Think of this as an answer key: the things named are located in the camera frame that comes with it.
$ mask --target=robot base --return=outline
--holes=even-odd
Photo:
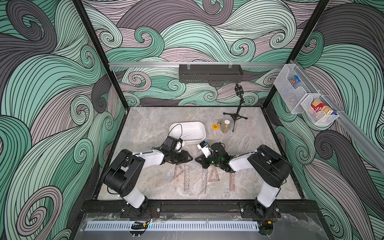
[[[151,217],[151,211],[150,209],[157,212],[158,215],[160,215],[160,202],[150,202],[148,203],[148,198],[145,197],[144,202],[141,204],[141,206],[136,209],[132,207],[130,204],[125,203],[124,207],[121,209],[121,217],[122,218],[150,218]]]
[[[267,219],[275,219],[281,218],[280,212],[276,211],[276,206],[273,203],[269,208],[261,205],[257,200],[255,200],[254,204],[250,204],[249,202],[239,202],[240,208],[243,209],[241,211],[242,218],[252,218],[254,221],[262,221],[267,217]]]

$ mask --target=swirly wave mural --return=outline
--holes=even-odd
[[[69,239],[124,109],[71,0],[0,6],[1,239]]]
[[[384,151],[382,6],[330,2],[296,60]],[[384,175],[348,132],[337,121],[319,127],[305,113],[291,114],[279,94],[267,112],[306,198],[318,202],[335,239],[384,239]]]
[[[285,63],[318,0],[85,0],[109,61]],[[237,106],[233,84],[179,84],[178,70],[115,68],[130,106]],[[277,70],[245,69],[261,106]]]

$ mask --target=black cable tray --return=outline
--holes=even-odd
[[[240,83],[242,78],[243,70],[240,65],[179,65],[181,83]]]

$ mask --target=aluminum rail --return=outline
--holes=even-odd
[[[221,65],[241,65],[242,68],[283,68],[285,63],[250,63],[250,62],[109,62],[111,68],[178,68],[179,65],[187,64],[221,64]]]
[[[296,64],[302,76],[302,81],[312,92],[326,93],[321,89],[315,81],[313,81],[306,73],[304,68],[295,60],[291,60],[292,64]],[[327,95],[322,95],[323,99],[338,112],[339,118],[336,121],[348,132],[356,144],[364,151],[364,153],[376,164],[377,169],[384,173],[384,151],[380,149],[357,124],[338,106],[332,98]]]

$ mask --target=black mounting plate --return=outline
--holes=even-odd
[[[240,209],[243,209],[243,211],[240,211],[241,217],[242,218],[252,218],[254,221],[263,221],[264,218],[260,218],[258,215],[256,215],[253,207],[253,203],[249,202],[239,202]],[[281,218],[280,212],[277,212],[276,209],[278,209],[278,206],[275,205],[273,212],[276,214],[277,218]],[[275,219],[276,216],[273,214],[273,212],[268,215],[266,218],[267,220],[269,219]]]
[[[152,202],[149,201],[147,205],[147,210],[152,209],[157,213],[157,216],[160,216],[160,212],[157,211],[157,209],[161,209],[161,203],[160,202]],[[132,211],[132,206],[128,205],[127,203],[124,204],[124,207],[121,209],[121,217],[122,218],[130,218],[132,220],[135,219],[150,219],[151,217],[151,211],[146,211],[143,216],[137,216],[133,214],[134,211]],[[156,214],[152,212],[152,218],[156,217]]]

